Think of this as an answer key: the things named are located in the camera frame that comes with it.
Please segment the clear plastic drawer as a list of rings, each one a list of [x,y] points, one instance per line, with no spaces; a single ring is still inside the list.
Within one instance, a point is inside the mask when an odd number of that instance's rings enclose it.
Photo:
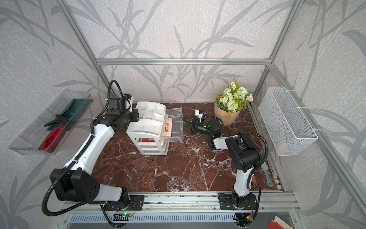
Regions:
[[[183,143],[184,133],[183,133],[183,111],[182,108],[170,108],[166,110],[168,118],[172,119],[172,132],[171,136],[168,137],[170,142],[180,142]]]

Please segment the pink postcard red characters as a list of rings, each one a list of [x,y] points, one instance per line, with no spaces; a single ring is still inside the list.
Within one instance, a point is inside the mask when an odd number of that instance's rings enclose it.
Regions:
[[[172,136],[172,123],[173,123],[172,118],[168,118],[165,120],[162,137],[166,138]]]

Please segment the white plastic drawer organizer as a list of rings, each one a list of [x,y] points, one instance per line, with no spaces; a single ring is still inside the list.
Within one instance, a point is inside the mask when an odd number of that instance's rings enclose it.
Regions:
[[[169,140],[162,137],[166,106],[156,102],[138,102],[136,105],[139,121],[131,122],[127,134],[143,156],[165,156]],[[143,138],[153,138],[155,142],[141,142]]]

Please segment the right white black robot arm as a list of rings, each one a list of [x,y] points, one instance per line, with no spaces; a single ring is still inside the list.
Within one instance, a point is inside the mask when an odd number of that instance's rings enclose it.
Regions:
[[[182,118],[190,125],[189,133],[207,135],[210,148],[228,150],[236,167],[236,180],[231,194],[217,194],[221,210],[258,210],[262,194],[260,185],[252,187],[254,173],[268,156],[268,144],[259,134],[250,131],[222,135],[223,120],[209,116],[207,124],[203,118]]]

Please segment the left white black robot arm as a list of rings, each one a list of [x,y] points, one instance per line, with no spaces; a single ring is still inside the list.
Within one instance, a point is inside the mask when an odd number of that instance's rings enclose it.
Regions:
[[[62,169],[54,169],[52,182],[42,202],[42,212],[49,217],[59,216],[86,204],[114,202],[128,206],[131,202],[127,188],[100,184],[91,176],[96,161],[108,141],[121,127],[139,120],[138,110],[132,107],[133,97],[124,94],[116,80],[107,89],[106,105],[90,123],[88,138]],[[60,211],[48,209],[52,193],[58,200],[75,204]]]

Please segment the red item in lower drawer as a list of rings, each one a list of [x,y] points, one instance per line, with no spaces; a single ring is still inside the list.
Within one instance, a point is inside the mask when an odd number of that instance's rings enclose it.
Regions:
[[[141,139],[141,142],[151,143],[151,142],[155,142],[155,140],[153,138],[143,138],[143,139]]]

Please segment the green card in bin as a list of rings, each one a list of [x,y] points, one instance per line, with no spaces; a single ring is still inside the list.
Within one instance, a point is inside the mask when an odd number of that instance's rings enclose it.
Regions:
[[[69,118],[68,123],[64,126],[66,131],[70,131],[82,115],[87,110],[88,106],[92,103],[91,99],[73,99],[65,108],[64,111],[61,112],[60,115],[63,115]],[[49,126],[48,131],[53,130],[54,128],[59,127],[57,124]]]

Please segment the red brush in bin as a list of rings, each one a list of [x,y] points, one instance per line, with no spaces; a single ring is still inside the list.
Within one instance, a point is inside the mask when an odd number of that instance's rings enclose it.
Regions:
[[[39,146],[39,150],[53,153],[66,134],[64,126],[54,128]]]

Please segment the green circuit board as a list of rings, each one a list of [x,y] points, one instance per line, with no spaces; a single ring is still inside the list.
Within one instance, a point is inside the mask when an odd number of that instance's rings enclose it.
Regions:
[[[125,212],[125,213],[114,213],[113,217],[116,220],[122,220],[122,218],[129,218],[132,217],[135,214],[135,212]]]

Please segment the red paper at corner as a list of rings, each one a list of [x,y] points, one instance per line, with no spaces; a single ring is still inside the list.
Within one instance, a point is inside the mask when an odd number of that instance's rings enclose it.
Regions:
[[[278,216],[275,216],[274,220],[270,221],[269,229],[293,229],[293,227],[285,223]]]

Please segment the clear plastic wall bin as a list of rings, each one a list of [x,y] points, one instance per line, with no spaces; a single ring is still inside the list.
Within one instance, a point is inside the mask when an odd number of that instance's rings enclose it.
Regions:
[[[39,150],[39,146],[48,136],[51,131],[47,129],[49,127],[44,127],[44,125],[53,119],[58,114],[61,114],[62,111],[65,110],[67,105],[73,99],[92,99],[90,93],[85,92],[75,92],[71,90],[64,90],[10,145],[9,149],[22,154],[22,155],[54,155],[65,142],[67,137],[76,127],[80,119],[84,116],[86,111],[89,109],[92,103],[88,106],[85,113],[76,123],[76,125],[70,130],[67,131],[64,138],[56,148],[53,153],[47,153],[45,151]]]

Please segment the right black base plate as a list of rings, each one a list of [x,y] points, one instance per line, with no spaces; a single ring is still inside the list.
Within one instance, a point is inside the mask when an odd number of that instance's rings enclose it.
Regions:
[[[252,193],[244,197],[239,197],[236,194],[219,193],[217,197],[220,210],[254,210],[258,203],[256,196]]]

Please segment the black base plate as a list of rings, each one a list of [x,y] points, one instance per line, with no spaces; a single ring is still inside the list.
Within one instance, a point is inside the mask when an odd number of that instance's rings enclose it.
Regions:
[[[144,204],[144,195],[129,195],[130,202],[124,204],[122,202],[107,202],[104,204],[104,209],[106,211],[117,211],[117,210],[127,210],[127,211],[141,211]]]
[[[252,193],[244,197],[239,197],[236,194],[219,193],[217,197],[220,210],[254,210],[258,203],[256,196]]]

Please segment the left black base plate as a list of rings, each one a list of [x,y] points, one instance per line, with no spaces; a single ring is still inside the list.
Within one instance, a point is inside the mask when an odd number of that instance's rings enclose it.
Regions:
[[[144,204],[144,195],[129,195],[130,202],[124,204],[122,202],[107,202],[104,204],[104,209],[106,211],[117,211],[117,210],[127,210],[127,211],[141,211]]]

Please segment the aluminium front rail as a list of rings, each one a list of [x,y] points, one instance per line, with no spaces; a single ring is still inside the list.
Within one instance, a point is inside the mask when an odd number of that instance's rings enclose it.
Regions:
[[[130,193],[144,195],[144,204],[137,213],[221,212],[219,192],[155,192]],[[300,207],[292,192],[262,191],[257,201],[259,212],[299,212]],[[249,212],[254,210],[224,210],[224,212]]]

